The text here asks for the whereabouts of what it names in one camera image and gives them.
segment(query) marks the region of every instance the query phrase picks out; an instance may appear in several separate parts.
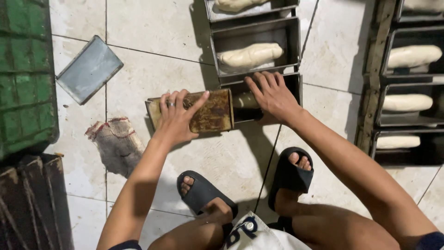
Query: person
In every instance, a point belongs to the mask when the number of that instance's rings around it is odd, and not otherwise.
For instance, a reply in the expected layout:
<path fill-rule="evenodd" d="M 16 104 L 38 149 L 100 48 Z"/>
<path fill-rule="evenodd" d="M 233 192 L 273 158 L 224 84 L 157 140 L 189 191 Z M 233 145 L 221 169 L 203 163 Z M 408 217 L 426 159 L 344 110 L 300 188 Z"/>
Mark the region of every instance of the person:
<path fill-rule="evenodd" d="M 280 216 L 277 223 L 265 225 L 249 212 L 233 227 L 236 204 L 200 174 L 186 171 L 178 177 L 178 192 L 200 215 L 155 240 L 150 250 L 444 249 L 444 235 L 401 186 L 368 155 L 303 109 L 281 74 L 255 73 L 245 82 L 264 119 L 293 129 L 353 191 L 373 220 L 339 207 L 299 203 L 316 167 L 308 153 L 293 147 L 282 152 L 270 191 L 269 206 Z M 168 152 L 198 137 L 190 132 L 189 122 L 209 92 L 185 110 L 182 103 L 187 94 L 182 90 L 162 95 L 159 126 L 109 214 L 98 250 L 141 249 L 138 239 Z M 167 106 L 167 98 L 172 105 Z"/>

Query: foot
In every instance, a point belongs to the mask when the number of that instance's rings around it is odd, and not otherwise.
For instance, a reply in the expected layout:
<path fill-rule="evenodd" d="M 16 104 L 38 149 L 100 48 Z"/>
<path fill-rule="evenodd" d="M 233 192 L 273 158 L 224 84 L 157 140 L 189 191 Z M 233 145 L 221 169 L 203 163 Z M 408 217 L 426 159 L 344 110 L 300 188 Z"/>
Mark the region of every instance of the foot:
<path fill-rule="evenodd" d="M 311 163 L 306 156 L 303 156 L 301 161 L 296 164 L 299 160 L 299 155 L 296 152 L 293 152 L 288 160 L 293 164 L 296 168 L 301 168 L 304 170 L 311 170 Z M 289 205 L 297 203 L 297 199 L 302 193 L 291 191 L 286 188 L 281 188 L 277 191 L 276 200 L 274 201 L 274 209 L 277 214 L 281 216 L 286 216 L 287 211 L 289 210 Z"/>
<path fill-rule="evenodd" d="M 190 188 L 194 184 L 194 179 L 185 176 L 181 184 L 181 194 L 185 197 Z M 230 206 L 228 206 L 221 198 L 217 197 L 210 201 L 205 207 L 201 209 L 204 213 L 203 217 L 208 223 L 219 223 L 221 225 L 231 223 L 233 220 L 233 212 Z"/>

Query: leg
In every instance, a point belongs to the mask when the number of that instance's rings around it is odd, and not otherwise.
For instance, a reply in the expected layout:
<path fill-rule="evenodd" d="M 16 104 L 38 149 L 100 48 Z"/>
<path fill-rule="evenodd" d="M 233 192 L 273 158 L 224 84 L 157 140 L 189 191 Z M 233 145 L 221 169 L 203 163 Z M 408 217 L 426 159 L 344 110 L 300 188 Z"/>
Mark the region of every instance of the leg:
<path fill-rule="evenodd" d="M 289 161 L 305 170 L 310 163 L 292 154 Z M 296 237 L 312 249 L 399 249 L 396 240 L 379 224 L 355 212 L 329 205 L 301 204 L 301 194 L 279 189 L 275 208 L 280 216 L 291 217 Z"/>
<path fill-rule="evenodd" d="M 194 180 L 185 177 L 182 183 L 182 195 L 185 195 Z M 215 198 L 204 208 L 205 214 L 194 221 L 180 225 L 155 240 L 149 250 L 206 250 L 219 249 L 224 241 L 222 226 L 231 223 L 231 208 Z"/>

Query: knee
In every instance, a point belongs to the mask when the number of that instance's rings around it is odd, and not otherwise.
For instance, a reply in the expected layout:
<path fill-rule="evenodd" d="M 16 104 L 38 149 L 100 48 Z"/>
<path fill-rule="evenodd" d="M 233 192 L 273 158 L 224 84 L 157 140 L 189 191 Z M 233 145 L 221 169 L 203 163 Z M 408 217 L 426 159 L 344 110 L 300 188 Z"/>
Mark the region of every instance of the knee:
<path fill-rule="evenodd" d="M 167 234 L 162 235 L 148 247 L 148 250 L 175 250 L 175 241 Z"/>

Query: left hand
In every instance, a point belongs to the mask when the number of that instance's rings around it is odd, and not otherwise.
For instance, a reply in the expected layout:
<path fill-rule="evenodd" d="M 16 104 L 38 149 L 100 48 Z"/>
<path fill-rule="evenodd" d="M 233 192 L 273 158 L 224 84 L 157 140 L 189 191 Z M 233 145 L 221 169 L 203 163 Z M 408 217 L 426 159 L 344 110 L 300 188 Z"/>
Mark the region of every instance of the left hand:
<path fill-rule="evenodd" d="M 190 131 L 190 120 L 193 115 L 203 106 L 210 96 L 209 91 L 205 91 L 200 99 L 188 110 L 183 107 L 183 99 L 189 92 L 182 89 L 181 92 L 174 91 L 172 94 L 163 94 L 160 98 L 160 111 L 162 117 L 159 120 L 153 138 L 158 138 L 173 147 L 179 143 L 190 141 L 199 136 Z"/>

